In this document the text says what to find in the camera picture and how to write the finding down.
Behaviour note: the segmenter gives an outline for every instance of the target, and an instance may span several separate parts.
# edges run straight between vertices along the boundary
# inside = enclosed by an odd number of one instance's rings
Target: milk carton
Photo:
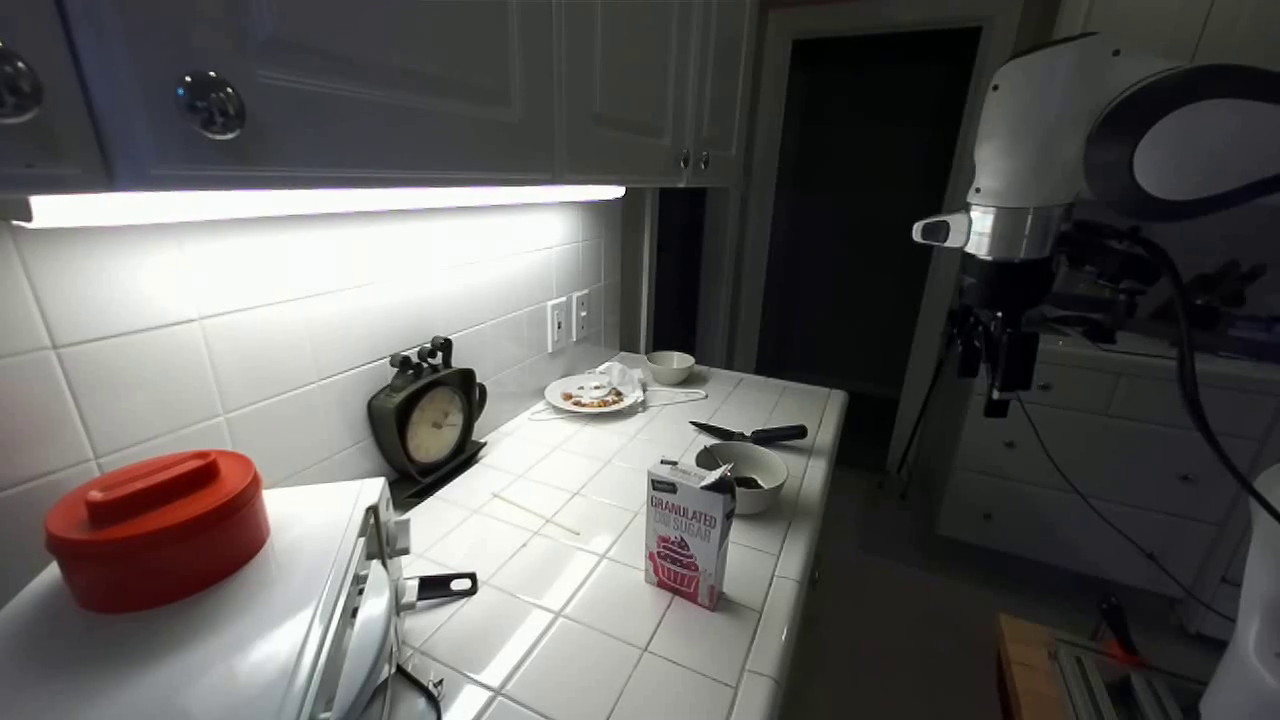
[[[647,469],[645,578],[690,602],[723,595],[732,483],[701,489],[706,470],[679,465]]]

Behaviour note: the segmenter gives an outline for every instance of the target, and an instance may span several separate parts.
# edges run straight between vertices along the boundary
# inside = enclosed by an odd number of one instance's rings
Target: electrical outlet
[[[547,355],[563,352],[572,334],[566,295],[547,301]]]
[[[572,333],[566,333],[566,338],[572,344],[579,344],[579,338],[588,338],[591,334],[591,329],[596,329],[596,293],[591,289],[579,289],[579,293],[572,293],[566,295],[566,311],[572,311]]]

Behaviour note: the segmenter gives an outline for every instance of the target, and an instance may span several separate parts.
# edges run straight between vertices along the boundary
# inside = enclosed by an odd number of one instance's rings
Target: upper cabinet
[[[120,184],[550,175],[550,0],[62,9]]]
[[[98,188],[88,104],[52,0],[0,0],[0,188]]]
[[[1099,32],[1182,65],[1280,67],[1274,0],[1062,0],[1057,37]]]
[[[752,0],[566,0],[558,15],[572,175],[732,184],[738,175]]]

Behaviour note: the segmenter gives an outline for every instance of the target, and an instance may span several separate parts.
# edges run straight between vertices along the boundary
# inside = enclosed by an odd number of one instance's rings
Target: red lid
[[[176,452],[96,476],[45,514],[45,542],[84,608],[190,595],[268,541],[261,476],[238,452]]]

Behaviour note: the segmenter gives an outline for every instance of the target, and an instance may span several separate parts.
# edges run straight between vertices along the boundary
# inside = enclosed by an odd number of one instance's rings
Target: cabinet handle
[[[209,141],[235,141],[247,119],[242,94],[219,71],[185,71],[176,83],[176,104]]]
[[[24,124],[41,112],[45,83],[34,67],[0,38],[0,124]]]

